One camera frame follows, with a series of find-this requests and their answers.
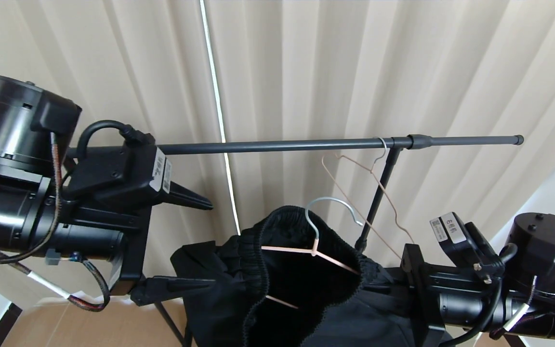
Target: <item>sticker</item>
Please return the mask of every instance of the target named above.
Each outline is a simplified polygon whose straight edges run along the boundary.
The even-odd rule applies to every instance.
[[[458,244],[466,240],[464,231],[462,231],[462,228],[460,227],[458,219],[457,217],[455,217],[454,213],[449,212],[446,215],[443,215],[440,219],[442,219],[442,222],[445,225],[445,229],[447,229],[449,237],[454,244]]]
[[[164,178],[162,181],[162,189],[164,189],[167,193],[170,193],[170,178],[172,173],[172,164],[170,160],[166,158],[166,164],[164,166]]]
[[[447,233],[445,233],[445,229],[442,227],[440,218],[430,220],[430,226],[434,229],[434,235],[436,235],[436,240],[438,240],[438,242],[449,240]]]
[[[162,178],[164,177],[164,162],[166,161],[166,156],[161,149],[156,148],[156,160],[154,160],[154,171],[152,173],[153,179],[149,182],[149,186],[154,189],[154,191],[160,191],[162,186]]]

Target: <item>clothes hanger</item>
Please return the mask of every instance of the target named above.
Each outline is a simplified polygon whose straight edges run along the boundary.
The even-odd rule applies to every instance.
[[[323,196],[322,198],[317,198],[317,199],[312,200],[305,207],[305,219],[308,221],[308,224],[310,224],[310,226],[312,227],[312,229],[314,230],[314,233],[316,235],[316,237],[314,238],[314,244],[313,244],[311,250],[306,250],[305,248],[289,248],[289,247],[275,247],[275,246],[262,246],[261,249],[262,250],[267,250],[267,251],[279,251],[279,252],[290,252],[290,253],[306,253],[306,254],[310,254],[312,257],[318,255],[319,257],[321,257],[322,259],[325,259],[326,261],[329,261],[329,262],[331,262],[331,263],[333,263],[333,264],[335,264],[335,265],[337,265],[341,268],[345,268],[346,270],[352,272],[353,274],[359,275],[359,272],[354,270],[354,268],[351,268],[350,266],[342,263],[341,261],[337,261],[337,260],[333,259],[332,257],[318,251],[318,242],[320,241],[320,233],[318,231],[317,226],[310,219],[310,207],[313,204],[315,204],[316,202],[320,201],[320,200],[331,200],[331,201],[335,201],[335,202],[339,202],[339,203],[343,204],[350,211],[350,215],[352,216],[354,222],[357,223],[361,227],[363,226],[363,223],[359,222],[359,220],[357,220],[357,216],[355,215],[355,211],[353,210],[353,207],[350,206],[347,202],[345,202],[343,200],[340,200],[338,198],[333,198],[332,196]],[[282,301],[282,300],[274,298],[273,296],[270,296],[270,295],[266,295],[265,298],[276,301],[277,303],[280,303],[282,305],[286,305],[286,306],[291,307],[293,309],[299,309],[297,306],[295,306],[293,304],[289,304],[286,301]]]
[[[387,198],[389,204],[391,204],[391,207],[394,210],[395,213],[395,225],[402,231],[404,231],[406,233],[406,235],[408,235],[408,237],[410,238],[410,241],[412,243],[414,243],[414,239],[412,239],[412,235],[410,234],[410,231],[408,231],[408,229],[406,229],[405,227],[401,226],[401,224],[399,224],[399,220],[398,220],[398,212],[397,212],[397,208],[395,207],[394,203],[391,200],[391,197],[389,196],[389,194],[387,193],[387,191],[385,190],[385,187],[381,184],[381,180],[378,178],[378,176],[376,176],[376,174],[374,173],[374,166],[376,165],[376,162],[382,158],[384,158],[384,156],[387,154],[387,143],[385,142],[385,140],[383,140],[383,138],[378,138],[379,140],[381,140],[383,142],[383,155],[379,156],[378,158],[376,158],[374,160],[374,162],[372,163],[372,167],[368,168],[366,166],[364,166],[363,164],[359,163],[358,161],[354,160],[353,158],[350,158],[349,156],[346,155],[337,155],[337,153],[334,153],[335,157],[337,158],[337,160],[341,160],[341,158],[346,158],[347,160],[352,161],[353,163],[355,163],[356,165],[358,165],[359,167],[362,167],[363,169],[365,169],[366,171],[368,171],[372,176],[374,176],[374,180],[376,180],[376,182],[378,183],[378,187],[380,187],[380,189],[383,191],[385,197]],[[322,156],[321,162],[322,162],[322,167],[324,167],[325,171],[327,172],[327,174],[329,174],[329,176],[331,177],[331,179],[333,180],[333,183],[335,183],[335,186],[337,186],[337,189],[340,190],[340,192],[342,192],[342,195],[344,195],[344,197],[346,198],[346,200],[350,203],[351,206],[354,207],[355,211],[357,211],[357,213],[359,213],[359,215],[363,217],[363,214],[361,213],[361,211],[359,211],[357,209],[357,207],[352,203],[352,201],[350,201],[350,198],[348,197],[348,195],[346,194],[346,192],[344,191],[344,189],[342,189],[342,187],[340,187],[340,185],[337,183],[337,180],[335,180],[335,177],[331,174],[330,170],[328,169],[328,167],[324,164],[324,158],[326,157],[326,155]],[[374,231],[374,233],[379,237],[379,239],[381,239],[381,241],[384,242],[384,244],[387,245],[387,247],[395,254],[396,257],[398,257],[399,259],[401,259],[401,255],[399,255],[392,247],[391,245],[387,242],[387,240],[385,240],[383,238],[383,236],[380,235],[380,233],[378,231],[376,231],[376,229],[372,226],[372,224],[370,222],[368,222],[368,220],[364,219],[365,223],[370,227],[370,229],[372,231]]]

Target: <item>black fabric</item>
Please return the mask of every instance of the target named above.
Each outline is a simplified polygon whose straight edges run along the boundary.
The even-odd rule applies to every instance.
[[[369,283],[391,281],[376,262],[355,251],[310,213],[318,250],[354,268],[355,275],[309,254],[262,251],[261,246],[311,248],[315,233],[304,209],[284,206],[222,247],[190,244],[171,257],[179,277],[215,279],[207,292],[184,297],[199,347],[412,347],[407,319],[357,297]],[[266,295],[296,305],[287,307]]]

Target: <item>hanger hook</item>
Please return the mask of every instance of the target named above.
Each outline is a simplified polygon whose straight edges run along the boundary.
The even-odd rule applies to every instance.
[[[376,165],[376,162],[378,160],[381,160],[382,158],[385,158],[385,155],[387,154],[387,143],[385,142],[385,140],[382,137],[376,137],[378,140],[381,140],[383,142],[383,146],[385,151],[383,152],[383,155],[379,156],[378,158],[374,159],[374,163],[372,164],[372,167],[374,167],[374,165]]]
[[[355,223],[357,223],[359,226],[363,226],[363,222],[360,222],[359,220],[357,220],[357,216],[355,215],[355,211],[353,210],[353,207],[350,206],[348,204],[348,202],[345,202],[344,200],[340,200],[338,198],[334,198],[332,196],[322,196],[321,198],[317,198],[312,200],[308,206],[305,207],[305,219],[308,221],[308,224],[310,224],[310,226],[312,227],[312,229],[314,229],[314,232],[316,233],[316,239],[320,239],[320,233],[318,232],[318,228],[317,226],[314,225],[314,223],[312,222],[312,220],[310,219],[310,207],[317,203],[320,200],[331,200],[331,201],[335,201],[335,202],[339,202],[342,205],[346,206],[348,208],[348,210],[350,211],[350,215],[352,215],[353,220]]]

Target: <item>beige curtain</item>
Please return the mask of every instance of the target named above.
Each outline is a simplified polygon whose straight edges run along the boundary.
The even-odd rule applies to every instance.
[[[447,262],[429,228],[455,211],[491,238],[555,167],[555,1],[207,2],[227,141],[523,134],[521,147],[404,151],[388,193],[430,262]],[[84,108],[79,129],[117,119],[159,143],[219,142],[211,69],[197,1],[0,1],[0,75],[31,80]],[[104,130],[91,145],[118,145]],[[366,165],[382,150],[344,151]],[[242,228],[283,204],[341,197],[323,153],[232,154]],[[146,275],[173,275],[181,244],[236,233],[224,157],[173,156],[174,179],[208,196],[210,213],[154,209]],[[328,167],[367,214],[373,178]],[[380,173],[382,166],[377,167]],[[346,210],[314,211],[350,244]],[[386,200],[374,223],[392,247],[407,238]],[[397,257],[374,233],[366,254]],[[69,291],[97,294],[78,264],[26,261]],[[99,264],[108,273],[110,265]],[[21,307],[49,290],[0,266],[0,293]]]

